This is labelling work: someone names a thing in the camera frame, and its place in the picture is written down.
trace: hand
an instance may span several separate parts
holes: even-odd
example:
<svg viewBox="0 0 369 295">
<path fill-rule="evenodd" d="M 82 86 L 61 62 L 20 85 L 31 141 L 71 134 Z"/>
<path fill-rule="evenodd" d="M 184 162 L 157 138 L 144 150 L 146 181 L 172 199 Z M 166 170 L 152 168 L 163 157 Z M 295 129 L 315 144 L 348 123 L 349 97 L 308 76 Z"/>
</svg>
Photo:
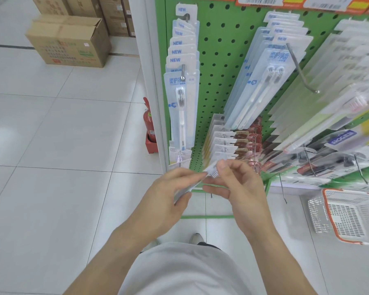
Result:
<svg viewBox="0 0 369 295">
<path fill-rule="evenodd" d="M 175 192 L 197 183 L 205 176 L 206 173 L 176 168 L 153 182 L 125 222 L 131 227 L 132 234 L 139 237 L 146 246 L 167 233 L 179 221 L 191 198 L 191 192 L 188 192 L 174 204 Z"/>
<path fill-rule="evenodd" d="M 219 177 L 207 177 L 204 183 L 226 188 L 204 185 L 203 189 L 230 201 L 235 221 L 249 241 L 275 232 L 261 177 L 240 160 L 221 160 L 217 170 Z"/>
</svg>

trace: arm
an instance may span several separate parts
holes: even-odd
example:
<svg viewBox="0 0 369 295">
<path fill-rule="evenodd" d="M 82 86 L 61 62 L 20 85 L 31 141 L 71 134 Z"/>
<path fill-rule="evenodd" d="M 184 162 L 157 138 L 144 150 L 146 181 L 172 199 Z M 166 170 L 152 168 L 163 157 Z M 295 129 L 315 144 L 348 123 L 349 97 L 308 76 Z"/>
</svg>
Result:
<svg viewBox="0 0 369 295">
<path fill-rule="evenodd" d="M 175 192 L 204 177 L 205 173 L 177 168 L 157 179 L 63 295 L 117 295 L 142 249 L 167 233 L 181 218 L 191 193 L 174 204 Z"/>
<path fill-rule="evenodd" d="M 261 177 L 245 162 L 218 162 L 219 177 L 204 183 L 206 192 L 230 201 L 235 221 L 249 241 L 268 295 L 316 295 L 273 224 Z"/>
</svg>

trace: right hand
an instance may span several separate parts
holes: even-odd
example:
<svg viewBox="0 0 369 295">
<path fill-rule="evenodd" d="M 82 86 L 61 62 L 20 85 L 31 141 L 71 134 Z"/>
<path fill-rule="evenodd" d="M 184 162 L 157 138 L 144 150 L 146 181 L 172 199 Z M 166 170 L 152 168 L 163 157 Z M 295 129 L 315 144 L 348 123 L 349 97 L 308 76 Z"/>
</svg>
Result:
<svg viewBox="0 0 369 295">
<path fill-rule="evenodd" d="M 249 241 L 275 233 L 261 177 L 240 160 L 220 160 L 217 170 L 219 177 L 207 177 L 204 183 L 226 188 L 204 185 L 203 190 L 230 201 L 235 221 Z"/>
</svg>

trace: left hand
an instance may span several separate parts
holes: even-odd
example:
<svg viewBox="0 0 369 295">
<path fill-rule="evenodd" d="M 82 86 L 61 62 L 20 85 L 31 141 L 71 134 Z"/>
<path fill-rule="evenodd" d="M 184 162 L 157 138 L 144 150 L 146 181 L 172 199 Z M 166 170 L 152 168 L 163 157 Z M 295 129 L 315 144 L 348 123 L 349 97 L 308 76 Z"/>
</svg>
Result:
<svg viewBox="0 0 369 295">
<path fill-rule="evenodd" d="M 176 168 L 153 182 L 126 221 L 131 227 L 132 234 L 135 233 L 146 246 L 167 233 L 179 221 L 191 198 L 191 193 L 188 192 L 174 204 L 175 193 L 204 179 L 206 175 Z"/>
</svg>

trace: barcode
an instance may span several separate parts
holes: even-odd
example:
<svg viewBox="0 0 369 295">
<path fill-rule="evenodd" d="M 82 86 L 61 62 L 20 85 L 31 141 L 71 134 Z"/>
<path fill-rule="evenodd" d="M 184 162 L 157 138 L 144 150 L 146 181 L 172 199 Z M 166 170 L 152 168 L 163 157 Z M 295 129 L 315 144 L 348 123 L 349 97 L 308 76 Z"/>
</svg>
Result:
<svg viewBox="0 0 369 295">
<path fill-rule="evenodd" d="M 328 4 L 328 3 L 313 3 L 311 6 L 311 8 L 321 8 L 321 9 L 327 9 L 327 10 L 338 10 L 340 9 L 341 5 L 336 5 L 336 4 Z"/>
<path fill-rule="evenodd" d="M 246 3 L 273 5 L 276 3 L 276 0 L 246 0 Z"/>
</svg>

